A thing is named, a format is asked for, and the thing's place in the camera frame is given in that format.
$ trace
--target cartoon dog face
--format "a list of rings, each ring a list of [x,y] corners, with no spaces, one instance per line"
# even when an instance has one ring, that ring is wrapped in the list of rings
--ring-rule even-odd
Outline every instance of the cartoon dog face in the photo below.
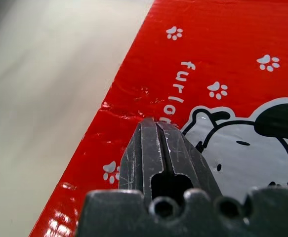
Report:
[[[288,103],[273,101],[249,118],[237,118],[225,107],[199,106],[182,130],[205,157],[223,195],[243,201],[252,187],[288,186]]]

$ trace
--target white paw print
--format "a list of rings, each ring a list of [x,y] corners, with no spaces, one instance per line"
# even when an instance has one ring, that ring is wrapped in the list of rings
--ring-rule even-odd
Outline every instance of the white paw print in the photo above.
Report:
[[[224,96],[227,95],[227,91],[225,91],[228,89],[227,85],[220,85],[218,81],[214,82],[214,84],[212,85],[209,85],[207,88],[211,91],[209,93],[209,96],[212,98],[215,96],[218,100],[220,100],[222,98],[222,95]],[[219,93],[216,93],[215,95],[214,91],[218,91],[220,88],[222,90]]]
[[[279,68],[280,67],[280,64],[278,63],[279,61],[280,61],[279,58],[277,58],[277,57],[271,58],[269,54],[266,54],[262,58],[257,59],[257,62],[260,63],[259,68],[261,70],[265,70],[267,68],[267,71],[269,71],[269,72],[273,72],[273,68]]]
[[[172,39],[172,40],[177,40],[178,38],[181,38],[182,37],[182,32],[183,32],[183,29],[177,29],[176,26],[173,26],[171,29],[168,29],[165,31],[168,35],[167,35],[167,38],[168,39]]]
[[[109,179],[110,184],[113,184],[115,182],[115,179],[120,180],[120,167],[119,166],[117,167],[117,172],[114,172],[115,168],[116,168],[115,161],[103,166],[103,170],[105,171],[105,173],[103,174],[103,179],[104,180]]]

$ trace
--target black metal tool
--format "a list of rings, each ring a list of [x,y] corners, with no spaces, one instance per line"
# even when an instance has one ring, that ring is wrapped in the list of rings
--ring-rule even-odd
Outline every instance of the black metal tool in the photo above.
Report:
[[[223,197],[206,160],[173,125],[144,119],[121,161],[118,190],[90,192],[78,237],[288,236],[288,188]]]

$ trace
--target white floor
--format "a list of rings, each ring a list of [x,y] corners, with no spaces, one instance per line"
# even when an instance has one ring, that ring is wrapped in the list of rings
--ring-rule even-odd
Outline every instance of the white floor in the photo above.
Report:
[[[6,0],[0,13],[0,237],[24,237],[152,0]]]

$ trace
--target cartoon dog eye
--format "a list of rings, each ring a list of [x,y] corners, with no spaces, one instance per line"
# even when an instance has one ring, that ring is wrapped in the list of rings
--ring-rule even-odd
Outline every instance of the cartoon dog eye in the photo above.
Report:
[[[250,146],[250,143],[244,142],[244,141],[236,141],[238,144],[244,145],[244,146]]]
[[[221,171],[221,169],[222,169],[222,165],[218,164],[217,167],[216,167],[216,170],[219,172],[219,171]]]

